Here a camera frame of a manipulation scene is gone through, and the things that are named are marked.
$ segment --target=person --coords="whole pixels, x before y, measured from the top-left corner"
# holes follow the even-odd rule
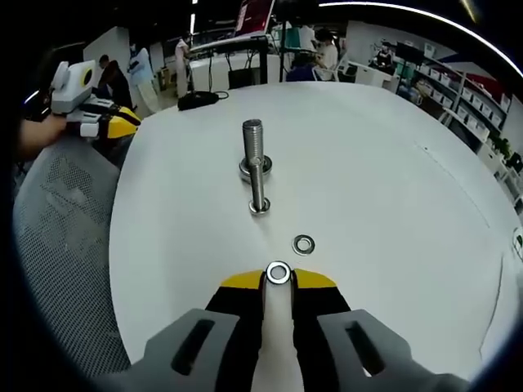
[[[388,42],[384,42],[377,55],[373,58],[372,65],[381,70],[392,68],[392,53]]]
[[[104,70],[98,82],[98,88],[103,89],[107,86],[113,91],[113,101],[116,105],[125,106],[132,109],[131,92],[129,83],[122,70],[118,66],[118,61],[109,60],[107,55],[100,57],[100,68]]]
[[[316,57],[316,65],[322,71],[317,69],[316,73],[321,80],[327,81],[333,79],[333,72],[337,65],[337,48],[333,43],[334,37],[327,29],[321,29],[316,33],[316,39],[320,42],[318,48],[318,56]]]
[[[131,45],[131,60],[127,70],[131,74],[131,82],[140,92],[141,98],[152,113],[160,111],[160,104],[154,89],[154,75],[149,61],[149,52],[142,47],[139,51],[136,44]]]
[[[187,94],[187,62],[189,60],[189,45],[187,42],[190,40],[190,34],[185,32],[180,41],[178,41],[175,57],[177,67],[177,94],[178,98],[182,98]]]
[[[312,26],[304,24],[299,29],[300,48],[305,51],[316,51],[315,32]]]
[[[41,122],[23,119],[16,149],[16,159],[29,161],[35,159],[40,151],[55,143],[64,133],[65,117],[49,114]]]

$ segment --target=black cable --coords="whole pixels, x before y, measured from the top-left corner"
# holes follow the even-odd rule
[[[272,35],[272,32],[270,32],[270,37],[272,38],[272,45],[275,47],[276,55],[279,57],[279,49],[278,49],[278,47],[276,46],[275,36]],[[287,71],[287,69],[285,68],[285,65],[283,65],[283,67],[284,67],[284,71],[285,71],[285,73],[288,74],[288,71]]]
[[[209,92],[212,91],[212,72],[211,72],[211,68],[212,68],[212,51],[211,51],[211,56],[209,57]]]
[[[253,53],[251,53],[251,58],[248,59],[248,68],[251,69],[251,64],[253,63],[253,57],[255,55],[255,51],[253,51]]]
[[[226,60],[227,60],[227,64],[229,65],[229,71],[232,72],[232,66],[230,65],[230,55],[229,55],[229,53],[226,53]]]
[[[248,53],[249,53],[249,52],[250,52],[250,50],[247,49],[247,59],[246,59],[246,61],[245,61],[244,69],[247,68],[247,63],[248,63]]]

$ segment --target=shelf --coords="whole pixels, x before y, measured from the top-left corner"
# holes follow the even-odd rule
[[[441,67],[449,70],[450,72],[452,72],[453,74],[457,74],[460,78],[463,77],[463,73],[460,73],[459,71],[456,71],[455,69],[451,68],[450,65],[447,65],[445,63],[442,63],[441,61],[439,60],[436,60],[436,59],[433,59],[432,57],[427,57],[425,56],[425,60],[429,60],[429,61],[432,61],[433,63],[436,63],[438,65],[440,65]]]
[[[470,128],[466,123],[465,121],[463,121],[463,119],[461,117],[459,117],[455,112],[453,112],[451,109],[448,109],[448,108],[443,108],[443,110],[450,115],[450,117],[452,117],[454,120],[456,120],[458,123],[460,123],[461,125],[463,125],[466,129],[468,129],[468,131],[473,134],[481,143],[485,143],[487,141],[487,139],[489,138],[489,130],[487,130],[487,132],[483,133],[483,135],[479,134],[477,129],[472,129]]]
[[[488,94],[485,94],[485,93],[483,92],[483,89],[482,89],[481,87],[479,87],[479,86],[477,85],[476,82],[472,81],[472,80],[469,79],[469,78],[465,78],[465,80],[466,80],[467,82],[469,82],[471,85],[473,85],[475,89],[477,89],[478,91],[480,91],[481,94],[482,94],[483,96],[486,96],[486,97],[487,97],[491,102],[493,102],[493,103],[494,103],[494,104],[499,108],[499,110],[501,110],[501,113],[503,113],[504,115],[507,115],[507,112],[506,112],[505,110],[503,110],[503,108],[501,107],[501,105],[500,105],[500,104],[499,104],[499,103],[498,103],[498,102],[497,102],[497,101],[496,101],[492,96],[489,96]]]
[[[436,78],[433,78],[432,76],[430,75],[427,75],[426,73],[423,73],[422,71],[420,71],[419,69],[415,69],[414,70],[415,72],[417,72],[418,74],[424,76],[425,78],[427,79],[430,79],[436,83],[438,83],[440,86],[443,86],[444,88],[446,88],[447,90],[453,92],[454,94],[458,94],[458,92],[456,90],[454,90],[452,87],[449,87],[449,86],[446,86],[445,84],[443,84],[442,82],[440,82],[439,80],[437,80]]]
[[[499,127],[496,127],[496,126],[492,123],[492,121],[490,120],[490,118],[488,118],[487,116],[485,116],[485,115],[483,114],[483,112],[481,112],[481,110],[479,110],[476,106],[474,106],[474,105],[472,104],[471,101],[466,100],[465,98],[463,98],[463,96],[459,96],[459,99],[463,100],[463,102],[468,103],[468,105],[469,105],[471,108],[473,108],[477,113],[479,113],[479,114],[481,115],[481,117],[482,117],[482,118],[483,118],[483,119],[484,119],[488,124],[490,124],[492,127],[494,127],[494,129],[495,129],[496,131],[498,131],[499,133],[501,133],[501,129],[499,129]]]

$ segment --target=mesh chair back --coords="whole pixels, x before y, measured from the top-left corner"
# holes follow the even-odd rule
[[[118,175],[84,140],[64,138],[35,160],[13,210],[29,289],[61,347],[90,377],[129,367],[109,279]]]

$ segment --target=ceiling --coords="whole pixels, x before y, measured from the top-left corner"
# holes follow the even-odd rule
[[[298,4],[315,0],[284,0],[291,2],[288,9],[298,11]],[[490,0],[393,0],[393,3],[430,11],[466,26],[492,42],[523,69],[523,50],[521,37],[523,31],[518,12],[507,9],[505,2]],[[219,20],[235,20],[241,0],[158,0],[147,7],[141,4],[134,7],[130,2],[108,0],[92,2],[86,10],[72,2],[39,3],[31,6],[39,22],[33,24],[29,36],[41,40],[45,46],[89,43],[111,27],[118,25],[129,28],[132,40],[152,43],[180,36],[189,29],[190,14],[196,14],[196,31],[211,29]],[[312,23],[332,25],[343,31],[349,19],[364,20],[369,23],[403,29],[427,39],[439,42],[456,52],[468,56],[471,61],[495,76],[503,84],[523,91],[523,79],[518,78],[513,69],[477,40],[461,33],[447,24],[431,20],[412,12],[397,11],[381,7],[321,7],[306,12],[306,19]]]

